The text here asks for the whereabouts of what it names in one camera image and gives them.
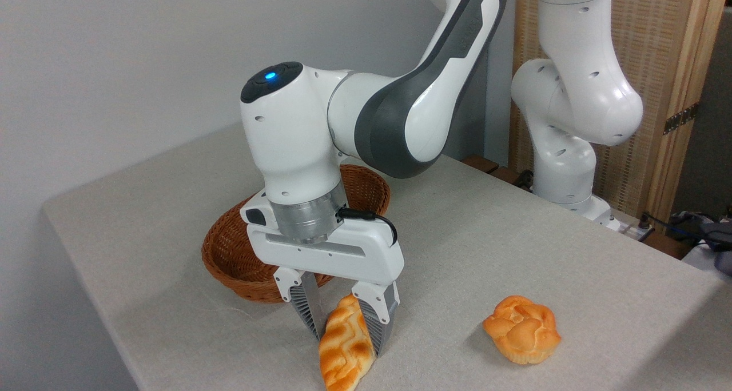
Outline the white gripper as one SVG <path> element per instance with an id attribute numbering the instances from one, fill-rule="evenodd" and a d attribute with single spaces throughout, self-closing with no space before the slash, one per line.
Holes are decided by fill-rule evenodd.
<path id="1" fill-rule="evenodd" d="M 240 216 L 248 224 L 256 256 L 265 264 L 281 266 L 273 274 L 281 297 L 318 340 L 326 331 L 327 317 L 313 272 L 358 281 L 351 292 L 359 301 L 375 354 L 381 357 L 400 302 L 395 279 L 404 266 L 389 225 L 347 218 L 324 242 L 296 242 L 280 233 L 263 192 L 246 201 Z"/>

